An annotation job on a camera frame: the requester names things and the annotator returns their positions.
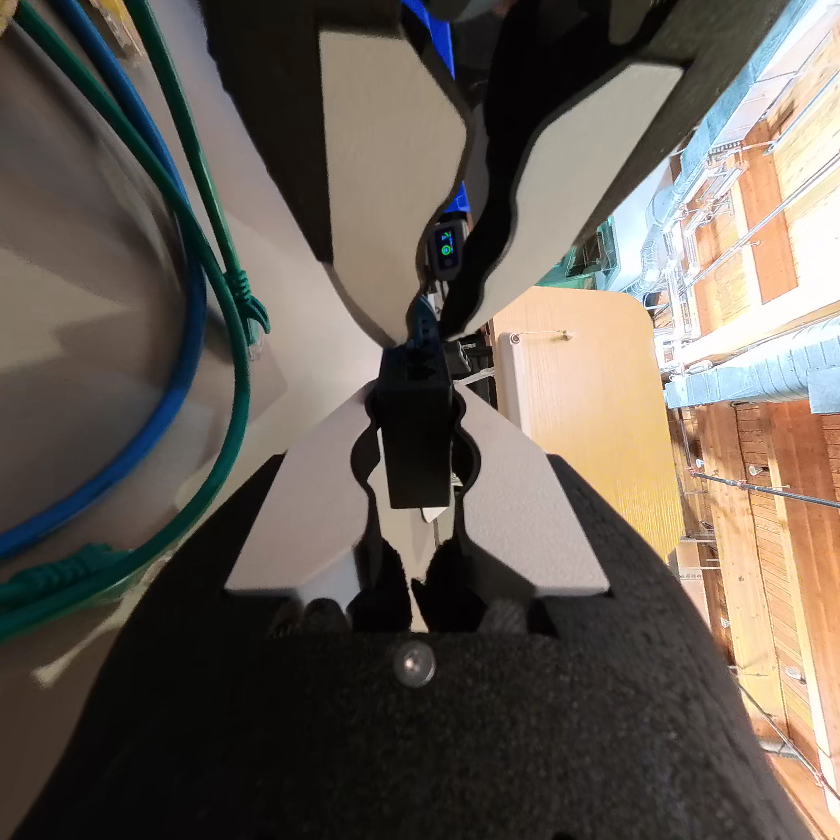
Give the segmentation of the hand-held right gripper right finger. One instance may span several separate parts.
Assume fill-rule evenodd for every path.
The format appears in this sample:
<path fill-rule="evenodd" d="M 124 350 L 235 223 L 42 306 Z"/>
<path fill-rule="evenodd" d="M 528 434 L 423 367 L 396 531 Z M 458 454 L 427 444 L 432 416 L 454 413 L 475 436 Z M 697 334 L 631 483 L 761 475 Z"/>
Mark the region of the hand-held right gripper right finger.
<path fill-rule="evenodd" d="M 540 446 L 468 387 L 455 392 L 459 432 L 477 467 L 461 496 L 456 533 L 480 597 L 602 595 L 610 588 Z"/>

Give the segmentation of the blue plastic bin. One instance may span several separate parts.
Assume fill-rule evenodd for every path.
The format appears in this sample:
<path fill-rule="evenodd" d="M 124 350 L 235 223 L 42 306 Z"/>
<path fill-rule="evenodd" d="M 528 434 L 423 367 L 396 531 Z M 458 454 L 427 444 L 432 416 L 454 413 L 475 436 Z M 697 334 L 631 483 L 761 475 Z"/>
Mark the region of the blue plastic bin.
<path fill-rule="evenodd" d="M 408 8 L 426 28 L 439 58 L 444 62 L 449 75 L 455 79 L 455 55 L 449 23 L 431 15 L 421 1 L 402 1 L 402 4 Z M 467 196 L 466 185 L 464 182 L 461 182 L 458 192 L 456 193 L 452 203 L 448 205 L 446 212 L 450 214 L 461 213 L 467 215 L 469 214 L 469 210 L 469 199 Z"/>

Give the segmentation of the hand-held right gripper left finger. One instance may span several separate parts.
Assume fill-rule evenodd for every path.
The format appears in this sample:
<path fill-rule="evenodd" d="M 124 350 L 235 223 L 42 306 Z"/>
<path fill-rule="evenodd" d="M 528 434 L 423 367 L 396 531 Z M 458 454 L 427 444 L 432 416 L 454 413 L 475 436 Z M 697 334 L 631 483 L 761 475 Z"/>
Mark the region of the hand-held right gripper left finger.
<path fill-rule="evenodd" d="M 382 567 L 373 391 L 361 388 L 285 453 L 227 593 L 355 597 L 373 586 Z"/>

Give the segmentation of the wooden stand board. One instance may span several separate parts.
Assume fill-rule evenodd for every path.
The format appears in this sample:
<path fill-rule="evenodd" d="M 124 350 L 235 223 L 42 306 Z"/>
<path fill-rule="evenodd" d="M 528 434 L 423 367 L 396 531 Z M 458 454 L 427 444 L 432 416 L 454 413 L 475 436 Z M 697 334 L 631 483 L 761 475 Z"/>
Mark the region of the wooden stand board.
<path fill-rule="evenodd" d="M 685 526 L 642 304 L 535 286 L 493 318 L 491 334 L 501 414 L 560 455 L 667 562 Z"/>

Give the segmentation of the black network switch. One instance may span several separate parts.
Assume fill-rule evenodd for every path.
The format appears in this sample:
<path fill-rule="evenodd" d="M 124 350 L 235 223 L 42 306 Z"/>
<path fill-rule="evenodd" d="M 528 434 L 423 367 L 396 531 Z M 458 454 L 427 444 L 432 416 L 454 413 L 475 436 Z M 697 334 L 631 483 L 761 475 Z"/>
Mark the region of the black network switch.
<path fill-rule="evenodd" d="M 442 344 L 385 350 L 373 409 L 392 508 L 446 508 L 455 409 Z"/>

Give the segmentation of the black device with green display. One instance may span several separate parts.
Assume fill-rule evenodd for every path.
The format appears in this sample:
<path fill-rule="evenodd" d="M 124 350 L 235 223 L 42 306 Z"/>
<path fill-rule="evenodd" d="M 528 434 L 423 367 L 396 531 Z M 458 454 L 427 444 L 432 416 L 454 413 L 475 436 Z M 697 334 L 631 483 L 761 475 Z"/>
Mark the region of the black device with green display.
<path fill-rule="evenodd" d="M 427 237 L 427 253 L 433 277 L 451 282 L 460 272 L 463 248 L 468 233 L 466 220 L 461 217 L 437 223 Z"/>

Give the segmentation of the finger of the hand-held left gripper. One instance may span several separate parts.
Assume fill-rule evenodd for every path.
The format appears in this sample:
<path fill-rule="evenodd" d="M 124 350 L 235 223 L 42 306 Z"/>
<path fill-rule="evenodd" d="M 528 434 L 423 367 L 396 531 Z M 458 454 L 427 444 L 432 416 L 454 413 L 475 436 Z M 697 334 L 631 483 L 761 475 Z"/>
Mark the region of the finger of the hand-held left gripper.
<path fill-rule="evenodd" d="M 684 74 L 628 59 L 567 98 L 558 77 L 489 85 L 486 201 L 440 317 L 443 337 L 477 329 L 563 256 Z"/>
<path fill-rule="evenodd" d="M 457 193 L 468 113 L 425 28 L 319 35 L 333 283 L 379 346 L 407 341 L 421 251 Z"/>

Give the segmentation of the silver ventilation duct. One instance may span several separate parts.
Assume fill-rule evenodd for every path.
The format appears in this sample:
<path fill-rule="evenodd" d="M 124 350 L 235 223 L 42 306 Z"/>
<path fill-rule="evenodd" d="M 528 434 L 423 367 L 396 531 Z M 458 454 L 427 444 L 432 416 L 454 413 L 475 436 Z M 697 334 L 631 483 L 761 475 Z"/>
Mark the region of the silver ventilation duct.
<path fill-rule="evenodd" d="M 815 415 L 839 414 L 839 317 L 761 343 L 706 371 L 665 384 L 668 408 L 806 400 Z"/>

